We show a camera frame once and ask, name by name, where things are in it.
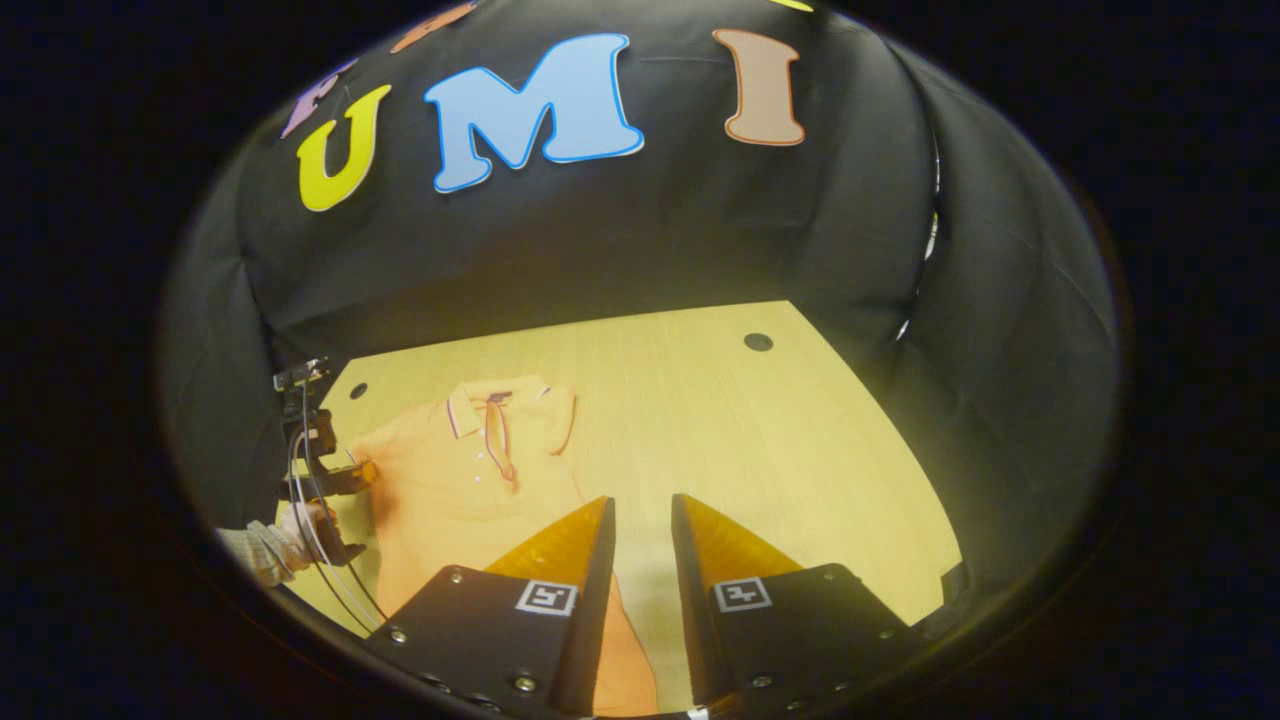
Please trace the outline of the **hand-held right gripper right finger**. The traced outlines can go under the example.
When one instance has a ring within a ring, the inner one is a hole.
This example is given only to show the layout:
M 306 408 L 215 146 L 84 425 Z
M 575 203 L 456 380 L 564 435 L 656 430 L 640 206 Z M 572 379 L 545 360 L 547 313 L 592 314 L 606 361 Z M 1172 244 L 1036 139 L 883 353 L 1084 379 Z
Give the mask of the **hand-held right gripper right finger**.
M 840 711 L 922 647 L 846 566 L 804 566 L 676 495 L 671 529 L 694 702 L 709 711 Z

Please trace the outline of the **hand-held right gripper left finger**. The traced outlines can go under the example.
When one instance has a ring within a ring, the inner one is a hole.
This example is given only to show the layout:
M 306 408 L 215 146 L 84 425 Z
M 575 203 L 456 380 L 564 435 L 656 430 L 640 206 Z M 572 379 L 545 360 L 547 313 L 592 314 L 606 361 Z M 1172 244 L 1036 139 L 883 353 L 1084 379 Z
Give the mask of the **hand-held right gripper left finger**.
M 483 719 L 590 719 L 613 560 L 599 497 L 488 568 L 443 568 L 365 644 Z

